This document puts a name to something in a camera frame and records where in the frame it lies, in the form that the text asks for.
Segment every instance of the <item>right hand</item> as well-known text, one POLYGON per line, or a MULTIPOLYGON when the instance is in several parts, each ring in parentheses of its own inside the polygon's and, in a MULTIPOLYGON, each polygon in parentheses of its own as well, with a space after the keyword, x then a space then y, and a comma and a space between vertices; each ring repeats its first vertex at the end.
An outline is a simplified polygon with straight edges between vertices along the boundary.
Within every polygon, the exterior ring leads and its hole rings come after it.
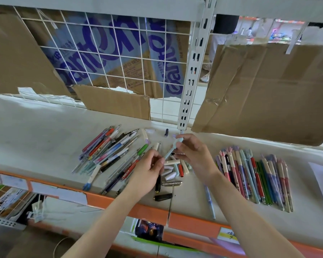
POLYGON ((206 186, 210 186, 213 175, 220 172, 206 144, 193 134, 180 134, 176 138, 183 138, 183 142, 176 143, 175 158, 188 162, 198 179, 206 186))

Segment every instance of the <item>slotted metal post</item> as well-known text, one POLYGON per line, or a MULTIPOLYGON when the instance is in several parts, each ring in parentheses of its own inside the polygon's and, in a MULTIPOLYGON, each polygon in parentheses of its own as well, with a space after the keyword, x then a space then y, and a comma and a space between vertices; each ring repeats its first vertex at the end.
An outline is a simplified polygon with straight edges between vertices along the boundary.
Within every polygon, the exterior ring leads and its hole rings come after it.
POLYGON ((187 128, 217 0, 205 0, 202 19, 194 24, 177 128, 187 128))

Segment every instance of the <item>metal shelf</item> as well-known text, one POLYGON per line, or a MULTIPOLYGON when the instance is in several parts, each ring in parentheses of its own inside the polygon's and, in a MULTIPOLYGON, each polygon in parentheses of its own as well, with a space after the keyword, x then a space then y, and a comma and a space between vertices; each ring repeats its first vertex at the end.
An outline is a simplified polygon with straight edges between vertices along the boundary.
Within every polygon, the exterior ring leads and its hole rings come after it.
POLYGON ((217 0, 214 13, 323 23, 323 0, 217 0))
POLYGON ((0 0, 1 5, 197 21, 203 0, 0 0))

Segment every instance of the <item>green pen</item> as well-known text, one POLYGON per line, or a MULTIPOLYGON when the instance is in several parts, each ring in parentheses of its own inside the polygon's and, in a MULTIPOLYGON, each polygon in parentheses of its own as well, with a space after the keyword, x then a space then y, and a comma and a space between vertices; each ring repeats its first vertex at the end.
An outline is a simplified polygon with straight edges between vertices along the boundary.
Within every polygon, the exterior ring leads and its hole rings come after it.
POLYGON ((261 178, 261 181, 262 181, 262 185, 263 185, 263 190, 265 192, 265 195, 266 195, 266 199, 268 201, 268 205, 272 205, 273 202, 271 201, 271 197, 270 197, 270 194, 269 194, 269 190, 268 190, 268 186, 267 186, 267 182, 266 182, 266 178, 264 176, 264 173, 261 171, 261 166, 260 166, 260 162, 257 161, 256 162, 256 166, 257 166, 257 172, 261 178))
POLYGON ((145 144, 139 151, 138 151, 138 156, 140 156, 142 153, 144 153, 144 151, 146 150, 146 148, 148 147, 148 144, 145 144))

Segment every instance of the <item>cable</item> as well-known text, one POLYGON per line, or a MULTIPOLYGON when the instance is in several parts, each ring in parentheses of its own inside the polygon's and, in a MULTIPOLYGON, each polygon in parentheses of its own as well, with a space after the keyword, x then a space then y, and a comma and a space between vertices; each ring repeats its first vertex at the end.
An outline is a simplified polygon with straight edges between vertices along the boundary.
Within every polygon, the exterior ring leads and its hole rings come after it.
POLYGON ((57 247, 60 245, 60 243, 62 243, 62 242, 63 242, 64 240, 66 240, 67 238, 71 238, 71 237, 67 236, 67 237, 65 237, 65 238, 61 239, 61 241, 57 243, 57 245, 55 246, 54 251, 53 251, 53 258, 55 258, 55 253, 56 253, 56 249, 57 249, 57 247))

